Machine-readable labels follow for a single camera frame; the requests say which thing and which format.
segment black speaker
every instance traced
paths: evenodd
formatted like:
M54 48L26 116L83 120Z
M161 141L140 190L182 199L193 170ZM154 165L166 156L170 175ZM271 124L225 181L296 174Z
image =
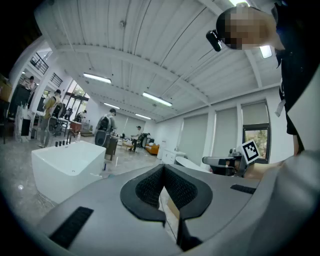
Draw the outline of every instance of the black speaker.
M110 138L111 138L111 135L107 134L106 131L98 130L94 138L94 143L98 146L107 148L110 143Z

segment window blind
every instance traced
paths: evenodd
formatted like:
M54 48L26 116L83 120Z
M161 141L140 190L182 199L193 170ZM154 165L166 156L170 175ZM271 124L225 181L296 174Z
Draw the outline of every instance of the window blind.
M202 162L208 114L192 116L184 119L179 151L186 153L188 159L200 166Z

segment black mesh opening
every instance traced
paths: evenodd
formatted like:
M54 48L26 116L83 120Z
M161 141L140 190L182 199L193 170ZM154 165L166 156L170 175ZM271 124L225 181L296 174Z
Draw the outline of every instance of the black mesh opening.
M178 210L189 204L198 194L195 185L169 169L165 170L164 186Z
M135 187L136 195L145 203L159 208L159 197L164 188L163 169L141 180Z

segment gray concrete floor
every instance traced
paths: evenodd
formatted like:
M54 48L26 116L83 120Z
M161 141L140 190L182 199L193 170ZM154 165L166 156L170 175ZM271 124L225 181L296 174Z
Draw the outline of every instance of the gray concrete floor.
M63 136L52 137L49 146L55 145L55 141L65 139ZM94 137L81 137L81 140L94 143ZM36 188L31 151L39 149L38 144L37 139L19 143L14 138L8 138L6 144L0 143L0 189L12 212L33 226L36 226L42 217L57 205L39 194ZM161 162L143 148L137 148L137 152L134 153L120 146L117 146L112 161L109 159L110 156L106 155L107 170L101 172L103 179L143 167L156 166ZM159 209L165 212L167 221L177 237L178 220L167 206L168 199L169 195L163 189L161 193L163 205L160 202ZM170 226L167 223L165 229L175 239Z

